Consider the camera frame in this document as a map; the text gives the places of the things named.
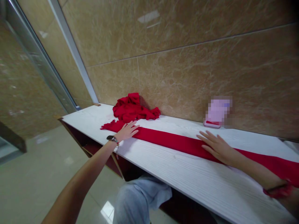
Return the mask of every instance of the white wooden shelf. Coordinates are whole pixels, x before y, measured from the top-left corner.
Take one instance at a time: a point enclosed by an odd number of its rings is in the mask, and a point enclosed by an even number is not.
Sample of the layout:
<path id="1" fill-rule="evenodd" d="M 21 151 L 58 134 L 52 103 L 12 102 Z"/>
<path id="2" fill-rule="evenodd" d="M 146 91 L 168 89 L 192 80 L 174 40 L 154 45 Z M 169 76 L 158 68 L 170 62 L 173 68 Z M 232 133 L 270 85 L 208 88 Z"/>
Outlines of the white wooden shelf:
<path id="1" fill-rule="evenodd" d="M 91 106 L 64 116 L 63 121 L 104 145 L 106 137 L 114 134 L 100 130 L 116 119 L 112 107 Z M 206 128 L 200 122 L 168 116 L 137 124 L 190 138 L 209 130 L 234 148 L 299 162 L 298 154 L 272 136 Z M 258 183 L 237 169 L 135 138 L 121 142 L 118 154 L 232 223 L 295 222 L 284 207 L 263 194 Z"/>

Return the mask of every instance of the finger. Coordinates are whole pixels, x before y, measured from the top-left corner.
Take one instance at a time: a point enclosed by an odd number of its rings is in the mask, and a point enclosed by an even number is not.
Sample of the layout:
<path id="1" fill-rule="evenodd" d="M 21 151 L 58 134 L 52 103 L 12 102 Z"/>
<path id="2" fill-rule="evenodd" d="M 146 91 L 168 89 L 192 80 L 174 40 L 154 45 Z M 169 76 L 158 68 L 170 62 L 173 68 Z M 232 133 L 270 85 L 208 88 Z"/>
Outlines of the finger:
<path id="1" fill-rule="evenodd" d="M 208 136 L 210 137 L 209 139 L 211 141 L 217 141 L 217 137 L 215 135 L 213 135 L 211 132 L 206 131 L 206 133 L 208 134 Z"/>
<path id="2" fill-rule="evenodd" d="M 208 140 L 210 140 L 211 142 L 214 142 L 215 140 L 213 140 L 207 133 L 204 133 L 202 131 L 199 132 L 201 135 L 203 135 L 204 137 L 206 137 Z"/>
<path id="3" fill-rule="evenodd" d="M 204 137 L 202 137 L 202 136 L 200 136 L 200 135 L 196 135 L 196 137 L 198 137 L 200 140 L 204 141 L 204 142 L 207 143 L 208 145 L 212 145 L 212 144 L 213 144 L 212 141 L 210 141 L 209 139 L 206 139 L 206 138 L 204 138 Z"/>
<path id="4" fill-rule="evenodd" d="M 132 121 L 130 121 L 129 123 L 127 123 L 127 126 L 126 127 L 130 127 L 132 124 Z"/>
<path id="5" fill-rule="evenodd" d="M 122 129 L 125 128 L 126 125 L 127 125 L 127 124 L 124 124 L 124 126 L 122 127 Z"/>
<path id="6" fill-rule="evenodd" d="M 133 127 L 136 123 L 137 123 L 137 121 L 134 121 L 134 122 L 131 124 L 131 127 Z"/>
<path id="7" fill-rule="evenodd" d="M 221 138 L 220 135 L 217 135 L 217 138 L 226 143 L 226 141 L 223 138 Z"/>
<path id="8" fill-rule="evenodd" d="M 135 135 L 137 132 L 139 132 L 139 130 L 135 130 L 130 134 L 130 137 L 132 137 L 133 135 Z"/>
<path id="9" fill-rule="evenodd" d="M 140 125 L 136 125 L 135 127 L 132 127 L 131 132 L 133 132 L 136 128 L 139 128 L 139 127 L 140 127 Z"/>
<path id="10" fill-rule="evenodd" d="M 214 157 L 217 156 L 217 152 L 215 152 L 211 147 L 206 146 L 206 145 L 202 145 L 203 149 L 205 149 L 206 151 L 208 151 L 209 153 L 211 153 Z"/>

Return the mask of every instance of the hand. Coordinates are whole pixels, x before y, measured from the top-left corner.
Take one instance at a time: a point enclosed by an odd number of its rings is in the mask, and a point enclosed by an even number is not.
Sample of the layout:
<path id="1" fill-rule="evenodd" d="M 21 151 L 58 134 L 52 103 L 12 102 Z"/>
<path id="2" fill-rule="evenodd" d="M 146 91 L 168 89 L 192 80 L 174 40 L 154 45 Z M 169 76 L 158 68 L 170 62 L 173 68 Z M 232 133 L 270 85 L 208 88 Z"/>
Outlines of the hand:
<path id="1" fill-rule="evenodd" d="M 135 135 L 138 130 L 135 130 L 138 128 L 140 125 L 137 125 L 133 127 L 136 124 L 137 121 L 131 121 L 128 124 L 125 124 L 119 132 L 117 132 L 114 136 L 118 140 L 118 142 L 121 142 L 123 140 L 126 140 L 128 138 L 131 138 L 133 135 Z"/>
<path id="2" fill-rule="evenodd" d="M 209 131 L 206 131 L 206 133 L 200 131 L 199 133 L 205 138 L 200 135 L 196 136 L 210 146 L 202 145 L 202 147 L 224 164 L 239 168 L 249 160 L 246 156 L 230 147 L 219 135 L 216 137 Z"/>

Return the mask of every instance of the light gray pants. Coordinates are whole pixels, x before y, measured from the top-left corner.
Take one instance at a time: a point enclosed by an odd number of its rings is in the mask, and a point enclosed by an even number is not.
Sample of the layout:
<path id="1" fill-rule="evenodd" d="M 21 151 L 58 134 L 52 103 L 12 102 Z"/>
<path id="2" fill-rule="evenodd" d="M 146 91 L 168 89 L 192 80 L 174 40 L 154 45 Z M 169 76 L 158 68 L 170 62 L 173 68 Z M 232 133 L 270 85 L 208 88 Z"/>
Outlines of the light gray pants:
<path id="1" fill-rule="evenodd" d="M 144 175 L 127 182 L 117 195 L 113 224 L 149 224 L 149 210 L 158 209 L 171 197 L 171 187 L 153 176 Z"/>

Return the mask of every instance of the folded red scarf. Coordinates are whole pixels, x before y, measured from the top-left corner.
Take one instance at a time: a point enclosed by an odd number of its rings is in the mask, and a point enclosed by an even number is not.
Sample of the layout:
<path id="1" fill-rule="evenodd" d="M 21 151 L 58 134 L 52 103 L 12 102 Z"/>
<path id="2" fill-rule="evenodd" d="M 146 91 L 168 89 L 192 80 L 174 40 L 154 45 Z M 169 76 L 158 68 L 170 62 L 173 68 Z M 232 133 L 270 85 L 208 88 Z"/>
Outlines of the folded red scarf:
<path id="1" fill-rule="evenodd" d="M 149 110 L 140 105 L 139 93 L 129 93 L 127 97 L 123 97 L 117 101 L 113 107 L 113 113 L 119 120 L 129 123 L 139 119 L 157 119 L 161 112 L 158 107 Z"/>
<path id="2" fill-rule="evenodd" d="M 113 120 L 111 123 L 103 125 L 101 130 L 106 129 L 113 132 L 118 132 L 124 124 L 125 123 L 123 121 L 115 122 L 115 120 Z M 134 138 L 221 163 L 212 154 L 202 148 L 202 145 L 206 145 L 206 143 L 199 139 L 171 134 L 168 132 L 156 131 L 143 127 L 139 127 L 137 130 L 139 130 L 139 132 L 133 136 Z M 240 149 L 236 150 L 242 153 L 244 156 L 262 164 L 281 179 L 289 179 L 295 187 L 299 187 L 299 163 L 275 156 L 266 156 Z"/>

